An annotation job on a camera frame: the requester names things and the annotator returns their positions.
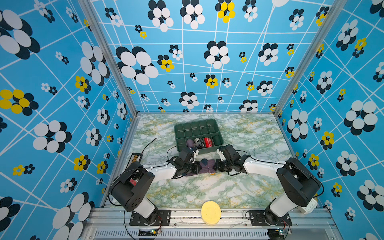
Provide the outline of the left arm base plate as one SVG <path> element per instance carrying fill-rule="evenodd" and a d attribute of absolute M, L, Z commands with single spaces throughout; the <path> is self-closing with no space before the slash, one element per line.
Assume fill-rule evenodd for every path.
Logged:
<path fill-rule="evenodd" d="M 171 210 L 158 210 L 144 218 L 139 213 L 133 211 L 130 219 L 130 226 L 169 226 L 171 220 Z"/>

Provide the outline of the green rolled sock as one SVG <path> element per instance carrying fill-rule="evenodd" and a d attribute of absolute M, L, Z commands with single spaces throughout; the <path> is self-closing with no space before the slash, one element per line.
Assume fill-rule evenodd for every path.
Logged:
<path fill-rule="evenodd" d="M 221 146 L 223 144 L 223 139 L 221 136 L 213 136 L 213 142 L 215 146 Z"/>

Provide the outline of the purple teal sock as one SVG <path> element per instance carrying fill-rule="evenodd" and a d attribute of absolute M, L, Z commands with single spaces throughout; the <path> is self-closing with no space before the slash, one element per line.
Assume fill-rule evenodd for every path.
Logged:
<path fill-rule="evenodd" d="M 215 164 L 215 160 L 202 159 L 201 161 L 195 162 L 192 165 L 190 172 L 187 173 L 187 176 L 195 176 L 200 174 L 215 175 L 217 172 L 214 168 Z"/>

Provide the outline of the red rolled sock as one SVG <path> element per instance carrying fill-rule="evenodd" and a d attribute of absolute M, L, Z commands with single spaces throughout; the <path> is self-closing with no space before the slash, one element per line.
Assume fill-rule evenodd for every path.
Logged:
<path fill-rule="evenodd" d="M 206 148 L 212 148 L 214 146 L 212 139 L 209 137 L 205 137 L 204 142 L 205 142 Z"/>

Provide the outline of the yellow round sponge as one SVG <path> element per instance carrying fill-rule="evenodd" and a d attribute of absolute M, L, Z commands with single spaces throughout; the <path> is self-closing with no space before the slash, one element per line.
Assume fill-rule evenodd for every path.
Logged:
<path fill-rule="evenodd" d="M 201 208 L 202 220 L 209 226 L 216 225 L 222 216 L 220 206 L 214 201 L 205 202 Z"/>

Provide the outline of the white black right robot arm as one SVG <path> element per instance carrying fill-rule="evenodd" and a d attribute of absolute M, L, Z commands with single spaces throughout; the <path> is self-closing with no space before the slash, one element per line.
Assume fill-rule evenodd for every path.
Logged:
<path fill-rule="evenodd" d="M 269 225 L 276 225 L 295 208 L 303 214 L 316 208 L 316 193 L 323 185 L 298 159 L 289 158 L 283 163 L 260 160 L 248 154 L 241 156 L 231 145 L 219 147 L 217 153 L 220 156 L 214 165 L 217 172 L 258 174 L 280 181 L 284 193 L 273 199 L 264 212 Z"/>

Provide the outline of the aluminium corner post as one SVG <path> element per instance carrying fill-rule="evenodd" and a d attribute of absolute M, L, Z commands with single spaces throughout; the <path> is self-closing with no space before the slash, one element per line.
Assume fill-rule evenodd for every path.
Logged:
<path fill-rule="evenodd" d="M 102 31 L 102 25 L 99 24 L 99 22 L 98 22 L 96 12 L 93 9 L 93 6 L 92 6 L 90 1 L 79 0 L 79 4 L 80 4 L 87 20 L 89 21 L 92 29 L 93 29 L 93 33 L 95 35 L 95 38 L 96 38 L 96 40 L 97 40 L 105 58 L 106 58 L 106 61 L 109 65 L 111 73 L 115 77 L 117 85 L 118 85 L 119 89 L 121 90 L 124 99 L 127 102 L 127 105 L 129 107 L 132 115 L 133 115 L 133 118 L 136 118 L 138 115 L 138 111 L 137 111 L 137 109 L 134 105 L 134 102 L 130 96 L 130 93 L 128 91 L 128 87 L 127 87 L 127 85 L 123 79 L 123 76 L 122 76 L 122 74 L 118 68 L 118 65 L 114 59 L 112 50 L 110 49 L 108 42 L 107 42 L 107 39 L 106 39 L 106 37 Z"/>
<path fill-rule="evenodd" d="M 293 88 L 298 84 L 305 70 L 308 68 L 318 47 L 323 43 L 323 40 L 328 35 L 329 31 L 331 30 L 332 26 L 336 22 L 337 18 L 339 17 L 346 3 L 347 3 L 347 0 L 334 1 L 329 11 L 327 19 L 325 20 L 325 22 L 322 24 L 322 26 L 319 28 L 318 32 L 316 33 L 313 41 L 311 42 L 305 55 L 300 61 L 292 80 L 290 80 L 290 82 L 288 83 L 283 95 L 281 96 L 277 104 L 277 107 L 274 111 L 274 116 L 276 119 L 278 118 L 280 111 L 283 109 L 286 102 L 288 101 L 288 98 L 292 93 Z"/>

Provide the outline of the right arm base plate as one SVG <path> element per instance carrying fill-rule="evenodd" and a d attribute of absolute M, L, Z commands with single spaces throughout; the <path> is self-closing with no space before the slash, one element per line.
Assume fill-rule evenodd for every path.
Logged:
<path fill-rule="evenodd" d="M 249 210 L 245 217 L 253 227 L 291 227 L 292 220 L 288 213 L 283 217 L 277 217 L 272 212 L 265 210 Z"/>

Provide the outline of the purple rolled sock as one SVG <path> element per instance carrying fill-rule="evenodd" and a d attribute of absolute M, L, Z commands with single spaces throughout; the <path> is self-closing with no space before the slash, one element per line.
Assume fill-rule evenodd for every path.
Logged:
<path fill-rule="evenodd" d="M 187 147 L 192 151 L 194 151 L 194 149 L 196 148 L 195 141 L 192 139 L 187 139 L 186 144 L 187 144 Z"/>

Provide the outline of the white square clock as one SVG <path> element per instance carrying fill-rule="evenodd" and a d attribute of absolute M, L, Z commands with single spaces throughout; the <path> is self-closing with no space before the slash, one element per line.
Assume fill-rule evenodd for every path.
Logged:
<path fill-rule="evenodd" d="M 315 198 L 311 199 L 306 207 L 298 206 L 298 209 L 304 214 L 307 215 L 311 213 L 314 209 L 317 208 L 318 202 Z"/>

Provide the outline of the green compartment tray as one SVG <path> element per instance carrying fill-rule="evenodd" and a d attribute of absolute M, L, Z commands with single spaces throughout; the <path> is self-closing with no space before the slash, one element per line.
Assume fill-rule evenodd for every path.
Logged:
<path fill-rule="evenodd" d="M 177 124 L 174 126 L 176 149 L 181 152 L 183 149 L 187 149 L 187 139 L 194 140 L 200 138 L 204 140 L 205 137 L 209 137 L 213 141 L 213 136 L 223 136 L 220 132 L 219 125 L 214 119 L 200 120 L 189 123 Z M 206 154 L 215 152 L 219 146 L 213 146 L 212 148 L 199 149 L 199 154 Z"/>

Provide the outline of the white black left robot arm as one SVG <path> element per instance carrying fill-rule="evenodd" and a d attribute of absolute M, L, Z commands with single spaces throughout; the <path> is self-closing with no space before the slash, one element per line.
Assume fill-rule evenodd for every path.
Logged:
<path fill-rule="evenodd" d="M 166 164 L 145 167 L 134 162 L 110 186 L 109 194 L 127 211 L 139 214 L 150 224 L 155 221 L 158 208 L 146 194 L 153 183 L 197 175 L 202 166 L 196 162 L 198 150 L 183 149 Z"/>

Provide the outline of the aluminium corner post left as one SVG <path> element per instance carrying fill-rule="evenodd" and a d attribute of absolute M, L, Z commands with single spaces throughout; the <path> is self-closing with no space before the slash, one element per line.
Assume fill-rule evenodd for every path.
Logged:
<path fill-rule="evenodd" d="M 106 37 L 102 31 L 102 25 L 99 24 L 99 22 L 98 22 L 96 12 L 93 9 L 93 6 L 92 6 L 90 1 L 79 0 L 79 4 L 80 4 L 87 20 L 89 21 L 92 29 L 93 29 L 93 33 L 95 35 L 95 38 L 96 38 L 96 40 L 97 40 L 105 58 L 106 58 L 106 61 L 109 65 L 111 73 L 115 77 L 117 85 L 118 85 L 119 89 L 121 90 L 124 99 L 127 102 L 127 105 L 129 107 L 132 115 L 133 115 L 133 118 L 136 118 L 138 115 L 138 111 L 137 111 L 137 109 L 134 105 L 134 102 L 130 96 L 130 93 L 128 91 L 128 87 L 127 87 L 127 85 L 123 79 L 123 76 L 122 76 L 122 74 L 118 68 L 118 65 L 114 59 L 112 50 L 110 49 L 108 42 L 107 42 L 107 39 L 106 39 Z"/>

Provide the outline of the black white rolled sock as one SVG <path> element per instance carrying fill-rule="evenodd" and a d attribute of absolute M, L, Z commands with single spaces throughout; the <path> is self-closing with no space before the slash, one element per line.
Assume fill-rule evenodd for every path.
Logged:
<path fill-rule="evenodd" d="M 197 149 L 204 149 L 205 148 L 205 141 L 200 138 L 194 139 L 195 146 Z"/>

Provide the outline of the black tray with snacks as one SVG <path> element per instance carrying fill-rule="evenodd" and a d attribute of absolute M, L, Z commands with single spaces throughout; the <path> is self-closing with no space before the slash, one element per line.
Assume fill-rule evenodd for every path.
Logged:
<path fill-rule="evenodd" d="M 130 164 L 134 163 L 134 162 L 141 162 L 142 160 L 142 157 L 143 157 L 143 154 L 142 153 L 132 153 L 129 160 L 128 160 L 128 163 L 127 163 L 127 166 L 126 166 L 126 169 L 130 166 Z"/>

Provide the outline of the aluminium corner post right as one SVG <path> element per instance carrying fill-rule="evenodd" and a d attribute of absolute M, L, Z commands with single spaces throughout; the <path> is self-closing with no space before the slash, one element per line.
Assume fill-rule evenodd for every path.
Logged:
<path fill-rule="evenodd" d="M 325 20 L 325 22 L 322 24 L 322 26 L 319 28 L 318 32 L 316 33 L 313 41 L 311 42 L 305 55 L 300 61 L 292 80 L 290 80 L 290 82 L 288 83 L 283 95 L 281 96 L 277 104 L 277 107 L 274 111 L 274 116 L 276 119 L 278 118 L 280 111 L 283 109 L 286 102 L 288 101 L 288 98 L 292 93 L 293 88 L 298 84 L 305 70 L 308 68 L 318 47 L 323 43 L 323 40 L 328 35 L 329 31 L 331 30 L 332 26 L 336 22 L 337 18 L 339 17 L 346 3 L 347 3 L 347 0 L 334 1 L 329 11 L 327 19 Z"/>

